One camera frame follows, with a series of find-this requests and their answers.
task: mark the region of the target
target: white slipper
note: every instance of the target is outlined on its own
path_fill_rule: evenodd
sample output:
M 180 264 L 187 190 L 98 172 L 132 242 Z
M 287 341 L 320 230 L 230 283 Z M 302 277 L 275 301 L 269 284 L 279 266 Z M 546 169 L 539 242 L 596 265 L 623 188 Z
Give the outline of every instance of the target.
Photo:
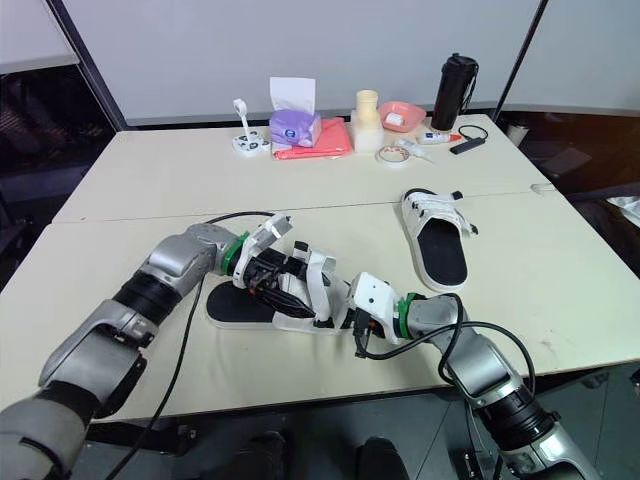
M 478 229 L 454 207 L 462 193 L 436 195 L 413 188 L 402 196 L 402 219 L 423 283 L 436 292 L 455 292 L 467 280 L 461 236 Z

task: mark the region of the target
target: tape roll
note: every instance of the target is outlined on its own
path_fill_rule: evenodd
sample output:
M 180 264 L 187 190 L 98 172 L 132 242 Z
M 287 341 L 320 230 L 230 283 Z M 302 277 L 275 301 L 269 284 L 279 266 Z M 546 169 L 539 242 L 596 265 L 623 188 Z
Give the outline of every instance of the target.
M 389 168 L 402 168 L 411 154 L 397 145 L 386 145 L 376 152 L 376 160 Z

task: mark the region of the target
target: pink cloth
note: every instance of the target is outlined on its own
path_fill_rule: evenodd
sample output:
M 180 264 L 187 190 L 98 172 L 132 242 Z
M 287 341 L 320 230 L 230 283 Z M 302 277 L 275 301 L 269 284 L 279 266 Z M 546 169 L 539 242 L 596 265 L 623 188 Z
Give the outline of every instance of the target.
M 313 147 L 294 146 L 290 150 L 275 152 L 279 160 L 310 157 L 337 157 L 352 152 L 351 140 L 344 126 L 344 118 L 335 117 L 322 120 L 322 133 Z

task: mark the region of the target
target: black bottle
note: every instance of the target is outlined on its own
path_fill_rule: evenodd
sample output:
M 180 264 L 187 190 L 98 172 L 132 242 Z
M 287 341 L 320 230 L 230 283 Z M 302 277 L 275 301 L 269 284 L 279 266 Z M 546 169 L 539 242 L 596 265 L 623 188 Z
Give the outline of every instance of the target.
M 433 118 L 431 119 L 433 129 L 451 130 L 462 109 L 462 103 L 467 102 L 464 95 L 473 80 L 473 85 L 467 95 L 467 99 L 471 99 L 477 74 L 478 62 L 473 58 L 462 57 L 454 53 L 447 59 L 447 63 L 442 66 L 438 98 L 433 107 Z

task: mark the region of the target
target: pink bowl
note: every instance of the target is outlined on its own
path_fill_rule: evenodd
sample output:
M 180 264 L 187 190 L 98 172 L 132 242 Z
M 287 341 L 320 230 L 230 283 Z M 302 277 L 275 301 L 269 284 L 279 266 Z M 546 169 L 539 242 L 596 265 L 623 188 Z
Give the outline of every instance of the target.
M 382 126 L 388 130 L 394 132 L 407 133 L 418 126 L 424 117 L 427 116 L 427 112 L 412 103 L 406 102 L 387 102 L 384 105 L 378 107 L 378 113 L 380 114 L 380 120 L 382 120 Z M 402 125 L 391 125 L 385 122 L 389 113 L 397 113 L 404 118 Z

